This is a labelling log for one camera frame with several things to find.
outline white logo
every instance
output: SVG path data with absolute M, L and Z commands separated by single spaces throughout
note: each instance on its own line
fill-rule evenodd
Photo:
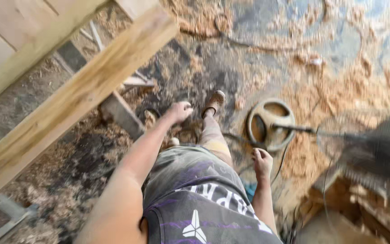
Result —
M 183 236 L 194 236 L 198 238 L 198 240 L 201 241 L 203 244 L 207 243 L 207 238 L 205 237 L 204 232 L 199 227 L 198 210 L 194 210 L 194 213 L 192 215 L 192 223 L 183 229 Z

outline person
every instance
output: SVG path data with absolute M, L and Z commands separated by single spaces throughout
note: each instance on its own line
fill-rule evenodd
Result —
M 282 243 L 270 190 L 273 159 L 253 150 L 258 185 L 251 204 L 214 119 L 224 102 L 216 91 L 205 107 L 199 145 L 158 155 L 168 129 L 193 112 L 188 102 L 174 103 L 117 166 L 75 243 Z

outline brown sandal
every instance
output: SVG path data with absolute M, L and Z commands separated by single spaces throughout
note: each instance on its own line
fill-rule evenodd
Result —
M 205 111 L 209 108 L 214 109 L 213 115 L 215 115 L 218 109 L 221 108 L 224 104 L 225 104 L 225 93 L 220 90 L 215 91 L 214 94 L 211 96 L 210 101 L 204 107 L 202 111 L 202 117 L 204 118 Z

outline hand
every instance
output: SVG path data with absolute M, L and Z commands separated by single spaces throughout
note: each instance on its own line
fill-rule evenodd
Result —
M 252 151 L 252 159 L 254 161 L 253 169 L 257 181 L 268 182 L 270 184 L 270 173 L 274 165 L 274 159 L 268 152 L 261 148 L 254 148 Z
M 193 111 L 189 102 L 178 102 L 172 104 L 166 111 L 165 116 L 170 119 L 173 124 L 182 123 Z

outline leg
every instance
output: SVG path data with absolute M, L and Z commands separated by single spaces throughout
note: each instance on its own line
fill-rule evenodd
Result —
M 233 160 L 227 142 L 221 133 L 219 124 L 213 118 L 213 115 L 216 114 L 218 108 L 224 104 L 224 100 L 224 93 L 217 91 L 207 104 L 203 114 L 204 120 L 202 123 L 202 134 L 199 144 L 233 168 Z

